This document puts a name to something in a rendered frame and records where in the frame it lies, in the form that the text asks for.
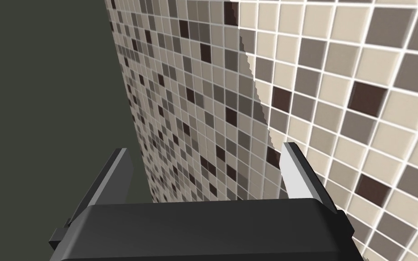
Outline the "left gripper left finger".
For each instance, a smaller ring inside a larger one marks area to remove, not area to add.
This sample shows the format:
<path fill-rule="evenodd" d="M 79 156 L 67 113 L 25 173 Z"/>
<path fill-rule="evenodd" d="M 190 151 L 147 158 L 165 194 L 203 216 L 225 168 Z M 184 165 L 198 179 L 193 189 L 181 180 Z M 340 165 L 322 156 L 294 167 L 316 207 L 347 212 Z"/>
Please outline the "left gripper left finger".
<path fill-rule="evenodd" d="M 116 148 L 80 201 L 72 223 L 88 206 L 124 204 L 133 176 L 133 163 L 127 148 Z"/>

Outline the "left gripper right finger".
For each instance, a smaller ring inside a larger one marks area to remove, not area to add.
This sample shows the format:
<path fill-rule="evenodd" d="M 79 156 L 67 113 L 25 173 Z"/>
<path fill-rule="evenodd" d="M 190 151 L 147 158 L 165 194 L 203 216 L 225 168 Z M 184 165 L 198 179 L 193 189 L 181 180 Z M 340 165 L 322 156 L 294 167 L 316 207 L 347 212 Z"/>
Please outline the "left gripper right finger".
<path fill-rule="evenodd" d="M 279 167 L 289 198 L 316 199 L 337 213 L 337 207 L 297 144 L 283 143 Z"/>

